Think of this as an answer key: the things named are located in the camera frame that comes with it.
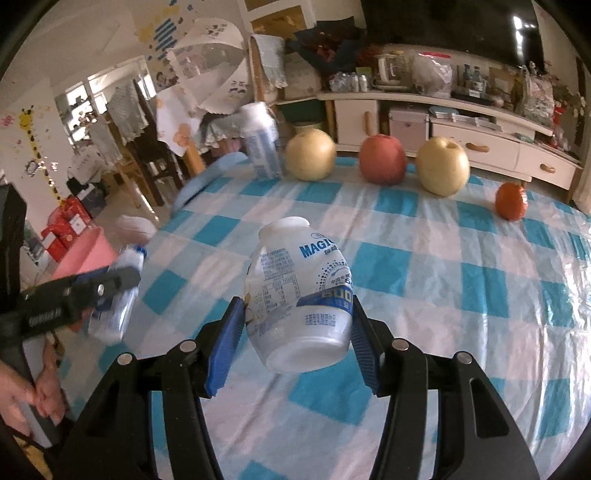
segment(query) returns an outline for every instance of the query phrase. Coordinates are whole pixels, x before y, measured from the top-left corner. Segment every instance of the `blue gripper pad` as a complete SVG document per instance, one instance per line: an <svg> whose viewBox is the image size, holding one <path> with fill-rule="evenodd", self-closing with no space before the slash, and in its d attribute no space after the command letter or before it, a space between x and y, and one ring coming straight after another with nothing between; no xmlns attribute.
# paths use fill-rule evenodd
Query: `blue gripper pad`
<svg viewBox="0 0 591 480"><path fill-rule="evenodd" d="M374 395L378 395L382 387L380 360L382 362L385 360L385 348L381 337L384 342L391 343L392 334L384 322L367 318L357 295L353 298L352 326L351 343L363 381L371 388Z"/></svg>
<svg viewBox="0 0 591 480"><path fill-rule="evenodd" d="M234 297L221 320L217 322L217 339L209 352L205 390L214 397L226 383L232 358L244 329L244 300Z"/></svg>

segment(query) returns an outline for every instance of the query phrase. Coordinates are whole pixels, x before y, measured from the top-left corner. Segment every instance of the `food container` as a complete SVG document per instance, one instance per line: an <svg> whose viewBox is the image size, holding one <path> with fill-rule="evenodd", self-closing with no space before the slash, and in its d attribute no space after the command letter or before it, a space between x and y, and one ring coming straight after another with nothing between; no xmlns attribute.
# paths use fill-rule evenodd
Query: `food container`
<svg viewBox="0 0 591 480"><path fill-rule="evenodd" d="M390 135L398 138L406 155L416 156L429 139L429 113L420 107L392 107L388 114Z"/></svg>

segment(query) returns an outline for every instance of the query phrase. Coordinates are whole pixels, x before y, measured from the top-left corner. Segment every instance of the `drawer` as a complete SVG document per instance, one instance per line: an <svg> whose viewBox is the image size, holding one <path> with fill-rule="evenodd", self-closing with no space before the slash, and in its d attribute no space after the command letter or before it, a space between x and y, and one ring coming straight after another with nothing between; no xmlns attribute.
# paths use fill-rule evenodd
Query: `drawer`
<svg viewBox="0 0 591 480"><path fill-rule="evenodd" d="M376 100L335 100L335 115L339 144L361 146L379 132Z"/></svg>
<svg viewBox="0 0 591 480"><path fill-rule="evenodd" d="M453 138L464 147L471 162L504 170L514 170L517 164L519 144L506 138L440 124L433 124L433 136Z"/></svg>
<svg viewBox="0 0 591 480"><path fill-rule="evenodd" d="M568 190L573 181L576 167L557 155L532 147L519 146L519 159L515 171L547 181L557 187Z"/></svg>

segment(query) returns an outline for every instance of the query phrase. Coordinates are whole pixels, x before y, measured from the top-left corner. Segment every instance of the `television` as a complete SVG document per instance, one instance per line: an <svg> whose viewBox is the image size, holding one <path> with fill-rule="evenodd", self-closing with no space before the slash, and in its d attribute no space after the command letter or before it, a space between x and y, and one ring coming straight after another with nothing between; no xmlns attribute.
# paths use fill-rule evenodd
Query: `television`
<svg viewBox="0 0 591 480"><path fill-rule="evenodd" d="M544 68L531 0L361 0L368 38Z"/></svg>

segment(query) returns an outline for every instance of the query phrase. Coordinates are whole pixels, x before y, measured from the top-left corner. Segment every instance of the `white plastic bag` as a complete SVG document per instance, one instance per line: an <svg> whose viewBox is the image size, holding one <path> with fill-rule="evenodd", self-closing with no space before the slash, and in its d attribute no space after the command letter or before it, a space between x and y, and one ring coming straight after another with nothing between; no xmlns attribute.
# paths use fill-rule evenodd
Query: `white plastic bag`
<svg viewBox="0 0 591 480"><path fill-rule="evenodd" d="M452 96L452 66L448 55L418 53L413 61L413 82L419 93L438 98Z"/></svg>

